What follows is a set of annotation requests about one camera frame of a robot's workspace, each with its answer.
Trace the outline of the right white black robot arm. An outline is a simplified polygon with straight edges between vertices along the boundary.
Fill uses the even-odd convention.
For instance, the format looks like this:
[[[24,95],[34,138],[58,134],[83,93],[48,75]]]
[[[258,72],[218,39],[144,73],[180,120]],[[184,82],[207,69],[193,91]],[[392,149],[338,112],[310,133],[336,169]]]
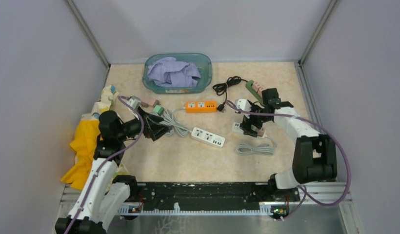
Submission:
[[[334,141],[302,120],[290,102],[280,99],[276,88],[262,91],[261,105],[238,99],[235,107],[237,113],[243,114],[240,129],[245,135],[257,137],[263,124],[272,121],[295,143],[292,166],[284,172],[271,175],[269,179],[271,185],[268,195],[272,200],[282,200],[287,189],[298,185],[336,178]]]

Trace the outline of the orange power strip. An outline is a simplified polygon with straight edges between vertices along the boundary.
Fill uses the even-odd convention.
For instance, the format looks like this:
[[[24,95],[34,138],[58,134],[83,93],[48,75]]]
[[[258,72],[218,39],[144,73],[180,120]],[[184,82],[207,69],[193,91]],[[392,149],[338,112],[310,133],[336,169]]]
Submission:
[[[217,111],[217,102],[210,101],[188,101],[185,104],[186,113],[212,113]]]

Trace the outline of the small white power strip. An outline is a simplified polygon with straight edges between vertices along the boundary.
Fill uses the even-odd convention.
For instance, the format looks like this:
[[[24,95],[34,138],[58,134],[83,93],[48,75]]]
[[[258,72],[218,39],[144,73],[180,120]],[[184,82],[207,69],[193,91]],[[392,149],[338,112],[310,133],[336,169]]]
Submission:
[[[246,134],[243,133],[243,130],[240,129],[240,123],[238,123],[238,122],[234,122],[233,123],[232,131],[236,132],[236,133],[239,133],[239,134],[242,134],[242,135],[246,135]]]

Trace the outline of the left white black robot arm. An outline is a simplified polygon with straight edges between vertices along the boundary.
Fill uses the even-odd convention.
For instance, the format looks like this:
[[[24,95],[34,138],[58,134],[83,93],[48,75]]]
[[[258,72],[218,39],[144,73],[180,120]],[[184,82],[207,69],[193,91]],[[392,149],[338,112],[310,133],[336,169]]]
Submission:
[[[120,206],[139,197],[134,176],[115,175],[128,149],[125,141],[132,139],[135,144],[141,136],[156,141],[172,128],[160,116],[141,108],[135,112],[136,118],[128,122],[123,122],[115,111],[100,115],[100,134],[89,177],[67,217],[57,219],[56,233],[105,234]]]

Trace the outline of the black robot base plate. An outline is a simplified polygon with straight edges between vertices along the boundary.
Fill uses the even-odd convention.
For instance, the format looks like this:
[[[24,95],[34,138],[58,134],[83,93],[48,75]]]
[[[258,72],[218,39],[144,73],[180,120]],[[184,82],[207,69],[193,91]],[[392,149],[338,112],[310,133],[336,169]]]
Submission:
[[[139,182],[125,200],[145,212],[248,212],[299,201],[296,188],[275,190],[266,182]]]

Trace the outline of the green power strip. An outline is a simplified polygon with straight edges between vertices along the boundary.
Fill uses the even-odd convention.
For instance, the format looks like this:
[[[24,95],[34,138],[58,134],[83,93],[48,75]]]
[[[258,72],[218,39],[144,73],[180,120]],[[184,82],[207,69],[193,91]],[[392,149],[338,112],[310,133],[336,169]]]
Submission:
[[[246,83],[245,87],[246,89],[256,98],[256,100],[263,105],[263,99],[262,99],[262,94],[259,95],[257,92],[255,92],[252,88],[253,80],[250,80]]]

